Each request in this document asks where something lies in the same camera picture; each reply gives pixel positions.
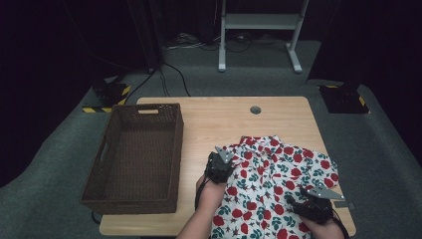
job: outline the wicker basket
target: wicker basket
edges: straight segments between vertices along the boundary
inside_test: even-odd
[[[114,106],[81,203],[99,214],[175,212],[182,139],[180,104]]]

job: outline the gray floor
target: gray floor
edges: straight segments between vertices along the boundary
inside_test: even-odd
[[[228,47],[239,51],[247,45],[231,43]],[[304,68],[299,75],[293,72],[280,41],[254,44],[242,53],[228,52],[225,73],[217,71],[218,51],[166,51],[165,62],[183,73],[192,97],[308,98],[328,154],[339,166],[343,193],[355,206],[350,211],[357,228],[353,238],[420,238],[421,167],[367,87],[358,91],[370,114],[327,112],[317,86],[338,84],[306,81],[318,47],[315,41],[298,43]],[[180,75],[167,66],[162,72],[169,94],[187,97]],[[134,89],[146,77],[131,74],[123,82]],[[158,72],[128,104],[140,97],[165,97]],[[27,170],[0,188],[0,238],[112,238],[101,235],[90,209],[79,202],[108,116],[84,114],[76,106],[43,143]]]

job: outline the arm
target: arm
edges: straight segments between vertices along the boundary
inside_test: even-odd
[[[341,229],[332,219],[325,222],[324,225],[319,225],[314,221],[301,217],[302,221],[310,228],[316,239],[343,239],[344,236]]]
[[[203,178],[204,176],[201,176],[196,182],[196,189],[198,189]],[[210,236],[212,219],[223,200],[225,188],[226,183],[215,184],[213,181],[209,181],[205,184],[199,198],[198,208],[180,231],[177,236],[178,239],[207,239]]]

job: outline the white metal frame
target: white metal frame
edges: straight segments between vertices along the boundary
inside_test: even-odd
[[[270,29],[294,30],[291,43],[286,44],[294,71],[301,73],[302,67],[295,48],[299,33],[304,23],[310,0],[304,0],[299,14],[232,14],[226,13],[226,0],[223,0],[221,10],[221,39],[218,57],[218,71],[226,71],[226,30],[227,29]]]

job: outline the floral fabric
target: floral fabric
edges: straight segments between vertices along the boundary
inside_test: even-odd
[[[276,135],[244,136],[239,144],[224,148],[234,153],[235,170],[214,215],[211,238],[311,238],[286,196],[304,202],[300,187],[337,185],[336,164]]]

